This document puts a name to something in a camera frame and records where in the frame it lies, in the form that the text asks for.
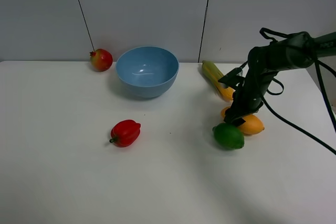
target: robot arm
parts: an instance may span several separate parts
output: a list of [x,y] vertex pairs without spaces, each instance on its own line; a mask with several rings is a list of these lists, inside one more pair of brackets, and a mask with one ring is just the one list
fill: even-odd
[[[226,123],[239,126],[245,122],[243,116],[256,113],[263,105],[260,91],[262,95],[267,92],[278,72],[309,67],[314,63],[313,54],[318,58],[336,55],[336,32],[315,39],[306,32],[285,35],[262,28],[260,33],[272,42],[249,52],[246,77],[238,76],[242,65],[218,80],[236,90],[232,106],[225,114]],[[286,39],[276,41],[266,33]]]

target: blue bowl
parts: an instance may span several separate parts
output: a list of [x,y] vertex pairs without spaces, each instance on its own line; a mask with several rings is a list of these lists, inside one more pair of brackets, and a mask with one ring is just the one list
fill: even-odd
[[115,69],[125,89],[133,95],[153,98],[162,95],[174,83],[179,61],[159,47],[138,47],[125,52]]

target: lime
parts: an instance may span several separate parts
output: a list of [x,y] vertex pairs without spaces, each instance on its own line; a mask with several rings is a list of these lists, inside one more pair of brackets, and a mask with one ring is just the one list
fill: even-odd
[[220,123],[213,127],[216,142],[226,149],[241,149],[244,146],[244,135],[231,124]]

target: red bell pepper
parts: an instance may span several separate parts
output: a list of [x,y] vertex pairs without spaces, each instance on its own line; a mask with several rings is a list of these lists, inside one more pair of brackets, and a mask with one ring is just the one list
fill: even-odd
[[114,143],[118,147],[131,145],[140,135],[140,126],[140,123],[133,120],[119,122],[111,131],[110,143]]

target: white tabletop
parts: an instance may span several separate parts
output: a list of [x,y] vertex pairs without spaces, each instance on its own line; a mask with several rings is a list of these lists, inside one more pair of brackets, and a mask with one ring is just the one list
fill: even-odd
[[[218,64],[226,73],[236,64]],[[112,69],[86,62],[0,63],[0,223],[334,224],[336,156],[280,122],[226,152],[211,129],[228,106],[182,63],[168,92],[134,99]],[[336,146],[305,70],[281,72],[281,115]],[[271,86],[278,90],[276,84]],[[141,123],[128,148],[108,144],[119,121]]]

